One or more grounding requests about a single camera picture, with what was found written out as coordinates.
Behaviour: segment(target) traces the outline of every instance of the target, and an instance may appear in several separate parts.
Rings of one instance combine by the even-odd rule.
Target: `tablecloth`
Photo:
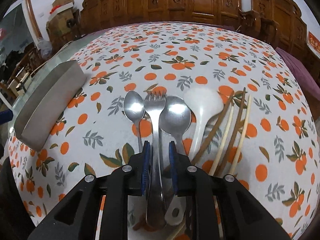
[[[269,45],[200,24],[148,23],[110,29],[71,59],[78,61],[88,80],[57,120],[44,148],[36,153],[14,133],[10,136],[14,177],[35,224],[86,174],[110,174],[138,152],[135,127],[123,114],[129,90],[143,98],[148,91],[183,97],[191,87],[207,86],[218,91],[223,102],[234,91],[236,113],[241,101],[237,91],[246,87],[247,95],[252,95],[236,177],[293,239],[306,229],[318,199],[317,134],[299,85]],[[226,119],[197,164],[206,171],[217,152]],[[187,152],[195,122],[193,116],[183,136]],[[214,122],[208,123],[204,138]],[[141,121],[140,131],[143,140],[152,142],[148,117]],[[162,133],[165,165],[171,140]],[[145,204],[144,198],[129,199],[128,238],[164,239],[168,228],[163,234],[150,232],[148,227],[133,230],[143,217]]]

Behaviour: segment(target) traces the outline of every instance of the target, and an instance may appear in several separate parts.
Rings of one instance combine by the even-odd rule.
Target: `fork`
[[[159,117],[165,107],[165,93],[148,93],[144,100],[144,108],[149,114],[153,128],[152,162],[149,192],[147,199],[147,224],[154,229],[161,229],[166,225],[164,215],[166,212],[164,202],[164,191],[162,188],[161,167],[162,156],[160,156],[159,144]]]

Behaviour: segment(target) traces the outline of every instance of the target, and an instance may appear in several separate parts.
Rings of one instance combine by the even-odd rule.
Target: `gray container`
[[[76,60],[56,66],[18,114],[14,123],[17,139],[40,151],[59,116],[85,81],[86,76]]]

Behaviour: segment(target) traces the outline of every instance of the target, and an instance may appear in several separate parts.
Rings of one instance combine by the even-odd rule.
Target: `silver bolt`
[[[85,180],[86,182],[91,182],[91,181],[94,180],[94,176],[91,175],[91,174],[90,174],[90,175],[87,175],[87,176],[85,176],[84,180]]]
[[[227,176],[224,177],[224,179],[227,181],[227,182],[234,182],[235,181],[235,177],[228,174]]]
[[[132,167],[131,167],[130,165],[125,165],[125,166],[122,167],[122,170],[123,170],[124,172],[128,172],[128,171],[131,171],[131,170],[132,170]]]
[[[188,170],[189,172],[196,172],[196,171],[197,171],[197,167],[196,167],[196,166],[189,166],[189,167],[187,168],[187,170]]]

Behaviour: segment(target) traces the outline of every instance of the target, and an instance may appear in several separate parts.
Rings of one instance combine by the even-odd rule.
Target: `purple cushion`
[[[279,47],[276,48],[276,52],[278,52],[278,54],[282,57],[300,87],[307,90],[311,95],[320,101],[320,88],[301,61]]]

